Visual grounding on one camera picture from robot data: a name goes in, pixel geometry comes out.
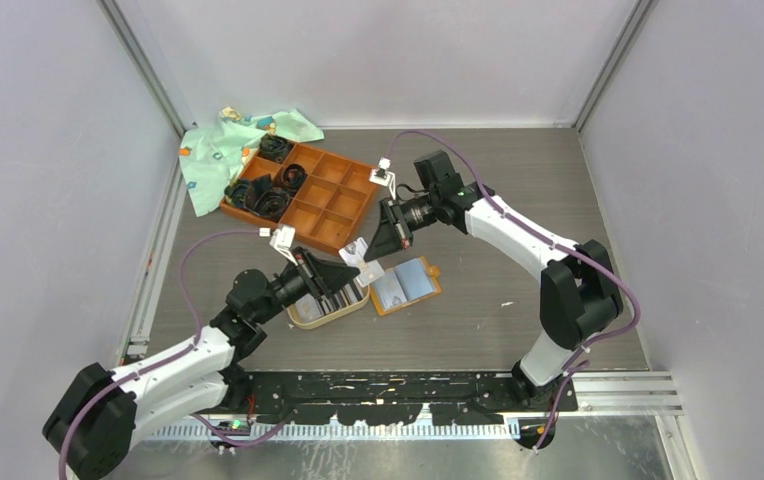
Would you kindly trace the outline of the white VIP diamond card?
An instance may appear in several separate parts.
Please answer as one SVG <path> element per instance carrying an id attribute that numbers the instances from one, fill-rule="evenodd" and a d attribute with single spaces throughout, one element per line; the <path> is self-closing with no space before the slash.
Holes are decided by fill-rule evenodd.
<path id="1" fill-rule="evenodd" d="M 385 270 L 378 261 L 364 258 L 367 249 L 368 245 L 365 239 L 358 237 L 338 250 L 339 256 L 348 266 L 359 270 L 355 281 L 361 287 L 368 287 L 385 275 Z"/>

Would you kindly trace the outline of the orange leather card holder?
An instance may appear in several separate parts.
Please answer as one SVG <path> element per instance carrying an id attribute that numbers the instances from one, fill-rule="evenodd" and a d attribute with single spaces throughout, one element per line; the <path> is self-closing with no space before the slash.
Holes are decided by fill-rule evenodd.
<path id="1" fill-rule="evenodd" d="M 378 315 L 386 316 L 442 292 L 440 269 L 425 256 L 389 268 L 370 285 L 370 297 Z"/>

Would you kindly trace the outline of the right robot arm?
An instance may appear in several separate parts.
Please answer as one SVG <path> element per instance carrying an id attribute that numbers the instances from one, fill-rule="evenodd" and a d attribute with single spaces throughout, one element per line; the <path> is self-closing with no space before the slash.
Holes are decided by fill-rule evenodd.
<path id="1" fill-rule="evenodd" d="M 406 250 L 416 231 L 442 223 L 492 245 L 531 274 L 539 285 L 542 331 L 511 374 L 516 403 L 525 410 L 540 409 L 583 342 L 623 311 L 606 248 L 526 223 L 490 188 L 465 184 L 442 150 L 417 159 L 414 167 L 421 189 L 407 200 L 391 196 L 380 201 L 379 225 L 365 260 Z"/>

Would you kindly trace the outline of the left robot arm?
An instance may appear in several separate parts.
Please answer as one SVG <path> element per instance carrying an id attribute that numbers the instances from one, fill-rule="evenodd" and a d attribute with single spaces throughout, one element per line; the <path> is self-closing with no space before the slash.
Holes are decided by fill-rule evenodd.
<path id="1" fill-rule="evenodd" d="M 42 434 L 58 454 L 57 474 L 101 479 L 145 436 L 189 414 L 243 409 L 250 388 L 239 363 L 264 341 L 263 324 L 303 297 L 330 297 L 358 268 L 295 247 L 273 277 L 239 273 L 224 308 L 190 338 L 145 360 L 82 368 L 46 420 Z"/>

